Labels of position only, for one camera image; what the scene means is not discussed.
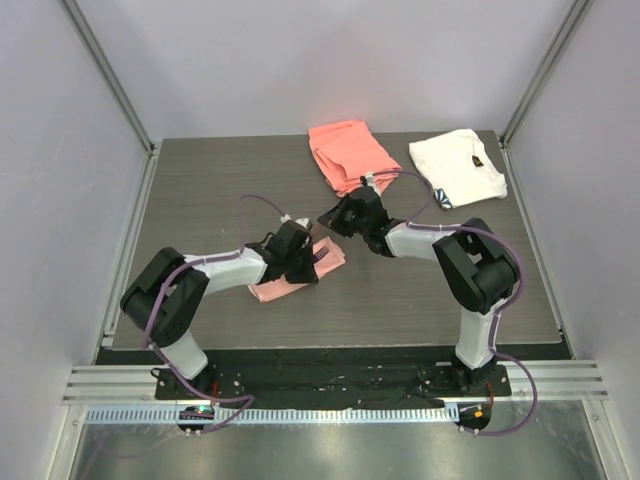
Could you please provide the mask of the pink satin napkin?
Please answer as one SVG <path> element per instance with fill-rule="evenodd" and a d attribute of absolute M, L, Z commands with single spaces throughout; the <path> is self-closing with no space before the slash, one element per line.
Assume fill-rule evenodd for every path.
<path fill-rule="evenodd" d="M 293 273 L 259 285 L 250 285 L 250 293 L 261 303 L 271 302 L 308 285 L 317 284 L 324 276 L 346 264 L 343 250 L 329 237 L 313 244 L 310 257 Z"/>

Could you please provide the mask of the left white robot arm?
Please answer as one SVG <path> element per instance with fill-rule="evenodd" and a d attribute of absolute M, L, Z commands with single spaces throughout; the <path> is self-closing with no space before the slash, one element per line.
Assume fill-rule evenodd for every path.
<path fill-rule="evenodd" d="M 206 256 L 161 249 L 133 280 L 120 309 L 144 333 L 144 345 L 159 350 L 179 372 L 178 386 L 190 398 L 205 397 L 213 375 L 190 325 L 202 299 L 235 287 L 284 279 L 291 284 L 318 281 L 314 269 L 312 222 L 284 217 L 274 233 L 242 248 Z"/>

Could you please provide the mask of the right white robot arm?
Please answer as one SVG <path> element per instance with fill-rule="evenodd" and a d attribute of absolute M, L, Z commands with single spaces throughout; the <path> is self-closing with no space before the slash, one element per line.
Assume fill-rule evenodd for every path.
<path fill-rule="evenodd" d="M 383 206 L 374 176 L 363 177 L 361 183 L 318 223 L 342 237 L 361 236 L 375 254 L 439 264 L 461 307 L 451 383 L 462 394 L 477 393 L 495 368 L 501 313 L 521 280 L 515 255 L 479 218 L 454 225 L 393 218 Z"/>

